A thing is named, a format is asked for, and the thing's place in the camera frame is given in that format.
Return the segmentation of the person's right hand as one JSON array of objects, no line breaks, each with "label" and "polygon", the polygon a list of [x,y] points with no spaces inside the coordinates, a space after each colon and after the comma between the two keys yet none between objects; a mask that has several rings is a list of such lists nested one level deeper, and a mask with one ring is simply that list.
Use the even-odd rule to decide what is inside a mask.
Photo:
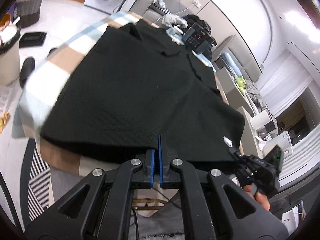
[{"label": "person's right hand", "polygon": [[255,189],[255,185],[246,185],[243,187],[243,190],[253,199],[255,199],[256,202],[258,202],[265,210],[270,210],[270,203],[268,201],[268,198],[261,194],[260,192],[256,192],[255,194],[252,194],[253,190]]}]

